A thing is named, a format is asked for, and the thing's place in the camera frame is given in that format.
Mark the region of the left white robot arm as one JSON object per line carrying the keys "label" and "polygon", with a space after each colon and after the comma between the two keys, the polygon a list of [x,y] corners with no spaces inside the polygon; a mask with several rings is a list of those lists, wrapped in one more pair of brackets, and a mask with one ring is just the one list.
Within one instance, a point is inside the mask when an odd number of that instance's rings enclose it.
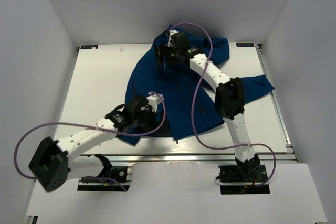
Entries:
{"label": "left white robot arm", "polygon": [[102,154],[85,156],[84,153],[121,136],[155,133],[165,120],[162,117],[158,121],[160,105],[164,105],[161,94],[135,95],[129,103],[116,107],[94,125],[80,125],[80,132],[56,140],[47,137],[37,147],[29,169],[48,193],[75,178],[119,185],[125,172],[113,171],[111,161]]}

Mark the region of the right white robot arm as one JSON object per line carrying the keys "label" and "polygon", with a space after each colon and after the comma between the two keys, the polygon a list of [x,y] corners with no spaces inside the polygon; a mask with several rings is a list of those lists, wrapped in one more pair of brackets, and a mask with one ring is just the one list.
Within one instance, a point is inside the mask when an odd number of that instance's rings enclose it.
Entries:
{"label": "right white robot arm", "polygon": [[247,132],[244,116],[245,95],[240,78],[224,74],[199,48],[192,47],[183,32],[164,32],[168,42],[156,46],[158,64],[185,64],[215,91],[214,107],[224,119],[235,150],[238,177],[247,182],[256,175],[260,160]]}

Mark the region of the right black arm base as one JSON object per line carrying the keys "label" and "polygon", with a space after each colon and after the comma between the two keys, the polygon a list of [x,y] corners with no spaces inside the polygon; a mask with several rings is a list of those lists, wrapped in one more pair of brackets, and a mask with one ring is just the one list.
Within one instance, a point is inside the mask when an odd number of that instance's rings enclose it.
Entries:
{"label": "right black arm base", "polygon": [[237,165],[222,165],[218,168],[219,174],[215,179],[219,182],[222,195],[270,194],[268,182],[260,186],[268,179],[264,165],[248,175]]}

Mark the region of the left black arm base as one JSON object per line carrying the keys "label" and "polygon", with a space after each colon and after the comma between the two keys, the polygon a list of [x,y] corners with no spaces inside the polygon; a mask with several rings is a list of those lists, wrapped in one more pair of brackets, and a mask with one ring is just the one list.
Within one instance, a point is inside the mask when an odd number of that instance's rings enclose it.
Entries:
{"label": "left black arm base", "polygon": [[132,181],[132,165],[114,163],[102,154],[86,156],[98,173],[81,177],[77,191],[127,192]]}

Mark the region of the blue jacket with black lining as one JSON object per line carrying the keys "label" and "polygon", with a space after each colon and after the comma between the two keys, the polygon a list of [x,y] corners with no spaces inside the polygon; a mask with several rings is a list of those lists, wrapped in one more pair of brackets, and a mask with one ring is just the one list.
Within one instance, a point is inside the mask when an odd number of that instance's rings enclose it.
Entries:
{"label": "blue jacket with black lining", "polygon": [[[193,47],[201,48],[209,54],[210,44],[208,38],[195,37],[181,28],[175,28],[185,32]],[[155,47],[168,42],[164,32],[158,35],[147,53],[136,64],[128,81],[125,103],[128,103],[136,94],[148,96],[150,91],[162,94],[166,107],[166,124],[157,134],[151,136],[173,137],[180,140],[194,135],[191,124],[192,100],[199,74],[192,71],[187,65],[156,64]],[[221,65],[229,60],[229,42],[224,37],[212,37],[213,52],[211,60],[215,65]],[[241,78],[246,103],[256,101],[270,93],[275,87],[265,75]],[[194,122],[197,133],[204,133],[225,122],[214,107],[214,102],[203,88],[199,88],[194,110]]]}

